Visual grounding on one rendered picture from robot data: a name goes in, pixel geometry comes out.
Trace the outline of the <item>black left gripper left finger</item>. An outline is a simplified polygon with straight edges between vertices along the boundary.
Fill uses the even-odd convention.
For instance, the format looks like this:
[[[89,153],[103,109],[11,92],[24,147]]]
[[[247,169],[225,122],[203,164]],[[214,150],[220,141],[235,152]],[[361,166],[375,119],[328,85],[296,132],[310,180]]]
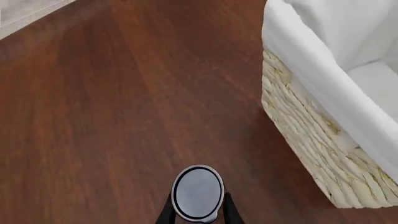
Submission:
[[[169,194],[155,224],[175,224],[175,219],[176,219],[176,212],[172,205],[171,194]]]

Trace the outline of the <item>woven basket with white liner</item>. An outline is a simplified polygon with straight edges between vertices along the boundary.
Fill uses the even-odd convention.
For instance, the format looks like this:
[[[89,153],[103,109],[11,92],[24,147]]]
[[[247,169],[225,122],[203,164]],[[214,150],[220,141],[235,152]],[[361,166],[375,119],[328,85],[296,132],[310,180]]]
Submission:
[[[398,0],[267,0],[262,106],[338,208],[398,207]]]

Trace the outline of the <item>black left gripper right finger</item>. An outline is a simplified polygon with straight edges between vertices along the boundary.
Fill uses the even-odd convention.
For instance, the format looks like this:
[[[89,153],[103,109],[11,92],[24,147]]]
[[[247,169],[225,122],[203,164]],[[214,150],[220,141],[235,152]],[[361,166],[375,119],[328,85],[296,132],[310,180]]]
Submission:
[[[224,195],[223,216],[224,224],[245,224],[229,192]]]

